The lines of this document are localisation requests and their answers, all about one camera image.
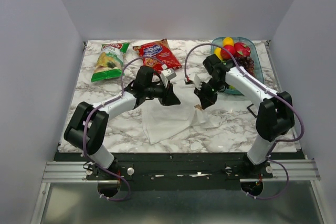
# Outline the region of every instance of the white panel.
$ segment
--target white panel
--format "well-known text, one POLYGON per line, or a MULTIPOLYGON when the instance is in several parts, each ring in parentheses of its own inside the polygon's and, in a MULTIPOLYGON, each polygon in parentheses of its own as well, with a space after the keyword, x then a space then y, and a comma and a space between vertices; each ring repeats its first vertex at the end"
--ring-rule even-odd
POLYGON ((81 63, 61 0, 0 0, 0 222, 30 223, 81 63))
POLYGON ((336 209, 335 34, 336 0, 295 0, 270 47, 281 85, 292 94, 306 125, 301 146, 316 159, 332 210, 336 209))
POLYGON ((85 39, 269 39, 293 0, 62 0, 85 39))

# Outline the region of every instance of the yellow lemon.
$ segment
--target yellow lemon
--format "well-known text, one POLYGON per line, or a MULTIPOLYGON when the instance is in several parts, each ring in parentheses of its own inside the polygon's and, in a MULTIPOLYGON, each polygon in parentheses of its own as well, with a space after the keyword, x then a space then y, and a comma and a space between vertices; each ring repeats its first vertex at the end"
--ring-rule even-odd
POLYGON ((221 61, 223 61, 223 58, 222 58, 221 53, 220 53, 221 50, 222 50, 221 48, 216 47, 214 53, 215 53, 215 55, 216 55, 221 61))
POLYGON ((225 39, 223 39, 223 46, 226 46, 226 45, 231 45, 231 46, 235 46, 235 42, 233 41, 232 38, 230 37, 226 37, 225 39))

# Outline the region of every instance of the blue plastic basket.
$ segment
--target blue plastic basket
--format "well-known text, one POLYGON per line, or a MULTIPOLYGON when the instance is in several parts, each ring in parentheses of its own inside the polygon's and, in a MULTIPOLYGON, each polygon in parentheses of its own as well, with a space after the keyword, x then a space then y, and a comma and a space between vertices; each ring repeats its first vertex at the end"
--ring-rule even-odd
MULTIPOLYGON (((216 38, 212 41, 212 43, 216 44, 216 45, 219 45, 219 46, 222 46, 223 45, 223 39, 225 39, 225 38, 226 37, 216 38)), ((261 70, 261 65, 260 65, 260 61, 259 61, 259 57, 258 57, 258 53, 257 53, 255 45, 252 43, 252 41, 250 41, 249 39, 246 39, 246 38, 237 37, 237 38, 232 38, 232 39, 234 40, 235 43, 236 42, 243 42, 250 48, 250 50, 251 50, 250 57, 254 61, 254 74, 255 74, 256 79, 258 81, 260 81, 261 83, 264 83, 264 76, 262 76, 263 71, 261 70)), ((211 53, 212 54, 215 53, 215 49, 216 49, 216 47, 211 46, 211 53)), ((224 91, 224 93, 242 94, 236 89, 226 89, 224 91)))

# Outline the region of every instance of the red apple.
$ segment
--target red apple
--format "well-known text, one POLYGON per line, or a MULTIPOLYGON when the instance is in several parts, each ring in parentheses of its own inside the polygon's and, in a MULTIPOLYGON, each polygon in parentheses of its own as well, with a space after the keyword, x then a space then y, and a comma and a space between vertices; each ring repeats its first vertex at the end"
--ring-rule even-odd
POLYGON ((235 43, 236 54, 237 58, 249 57, 251 54, 251 49, 242 42, 235 43))
MULTIPOLYGON (((236 54, 236 49, 234 46, 231 45, 225 45, 224 48, 226 50, 228 50, 233 56, 236 54)), ((223 60, 230 60, 231 56, 227 53, 227 51, 225 50, 221 50, 220 53, 221 57, 223 58, 223 60)))

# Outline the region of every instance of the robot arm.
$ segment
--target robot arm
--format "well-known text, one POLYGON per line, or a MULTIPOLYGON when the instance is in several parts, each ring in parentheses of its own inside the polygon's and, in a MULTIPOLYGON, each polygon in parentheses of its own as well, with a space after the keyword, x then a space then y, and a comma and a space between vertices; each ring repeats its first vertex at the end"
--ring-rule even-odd
MULTIPOLYGON (((286 134, 294 126, 293 112, 246 78, 245 75, 248 73, 245 69, 240 67, 242 70, 240 71, 232 60, 223 63, 216 55, 211 55, 203 61, 203 65, 211 75, 209 82, 201 82, 197 76, 190 78, 191 82, 195 84, 194 93, 199 97, 202 109, 213 105, 217 100, 217 92, 229 86, 234 86, 257 107, 256 129, 258 135, 252 148, 245 156, 247 170, 257 169, 266 161, 267 154, 274 148, 276 138, 286 134)), ((272 93, 277 93, 259 81, 257 82, 272 93)), ((289 93, 282 92, 277 95, 292 105, 289 93)))
POLYGON ((114 161, 114 156, 102 144, 108 121, 154 98, 158 98, 163 106, 180 104, 180 100, 173 92, 173 85, 170 83, 170 80, 176 76, 174 70, 163 70, 157 82, 152 82, 154 74, 158 75, 153 68, 141 66, 135 80, 125 88, 123 96, 119 99, 117 98, 120 95, 115 96, 116 100, 106 106, 104 104, 107 101, 92 105, 81 102, 65 130, 64 139, 83 150, 83 131, 86 119, 94 108, 103 104, 103 107, 93 113, 90 119, 86 149, 93 161, 108 169, 114 161))

